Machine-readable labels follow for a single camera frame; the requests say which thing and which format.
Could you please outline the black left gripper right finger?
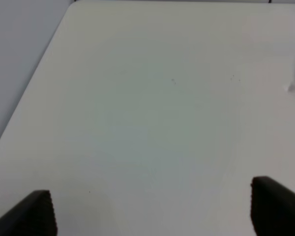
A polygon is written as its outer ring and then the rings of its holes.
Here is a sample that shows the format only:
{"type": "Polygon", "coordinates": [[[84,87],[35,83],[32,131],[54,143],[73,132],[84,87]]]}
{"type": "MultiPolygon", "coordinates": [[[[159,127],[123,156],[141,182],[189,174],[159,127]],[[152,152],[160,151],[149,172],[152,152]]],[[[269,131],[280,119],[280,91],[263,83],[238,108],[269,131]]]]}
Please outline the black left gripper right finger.
{"type": "Polygon", "coordinates": [[[250,218],[258,236],[295,236],[295,192],[270,177],[254,177],[250,218]]]}

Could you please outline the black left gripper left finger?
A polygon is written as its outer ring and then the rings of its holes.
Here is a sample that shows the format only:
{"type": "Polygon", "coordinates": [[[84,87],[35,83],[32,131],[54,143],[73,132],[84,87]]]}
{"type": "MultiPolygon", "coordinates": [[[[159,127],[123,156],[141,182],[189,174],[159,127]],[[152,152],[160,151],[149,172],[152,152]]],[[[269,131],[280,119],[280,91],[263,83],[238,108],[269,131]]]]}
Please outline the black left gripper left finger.
{"type": "Polygon", "coordinates": [[[49,190],[35,190],[0,218],[0,236],[56,236],[58,226],[49,190]]]}

